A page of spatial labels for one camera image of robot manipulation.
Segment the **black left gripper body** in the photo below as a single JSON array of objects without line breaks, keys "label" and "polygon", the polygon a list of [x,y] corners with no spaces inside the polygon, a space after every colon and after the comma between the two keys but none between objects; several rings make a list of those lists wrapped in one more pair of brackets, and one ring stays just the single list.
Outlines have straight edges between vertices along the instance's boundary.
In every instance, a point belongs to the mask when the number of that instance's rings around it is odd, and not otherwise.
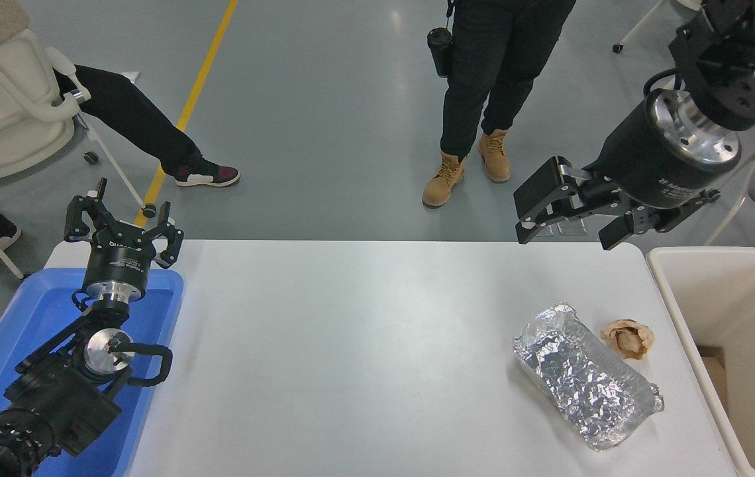
[{"label": "black left gripper body", "polygon": [[83,286],[89,289],[94,284],[117,282],[145,289],[156,248],[151,240],[140,238],[143,233],[125,223],[118,223],[115,231],[106,225],[97,227]]}]

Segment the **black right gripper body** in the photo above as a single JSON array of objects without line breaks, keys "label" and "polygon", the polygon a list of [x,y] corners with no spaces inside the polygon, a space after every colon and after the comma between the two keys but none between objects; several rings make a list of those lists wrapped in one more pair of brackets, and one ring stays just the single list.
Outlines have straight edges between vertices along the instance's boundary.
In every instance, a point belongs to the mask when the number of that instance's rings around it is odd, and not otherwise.
[{"label": "black right gripper body", "polygon": [[698,110],[687,91],[651,91],[605,139],[586,170],[632,199],[671,209],[740,163],[740,137]]}]

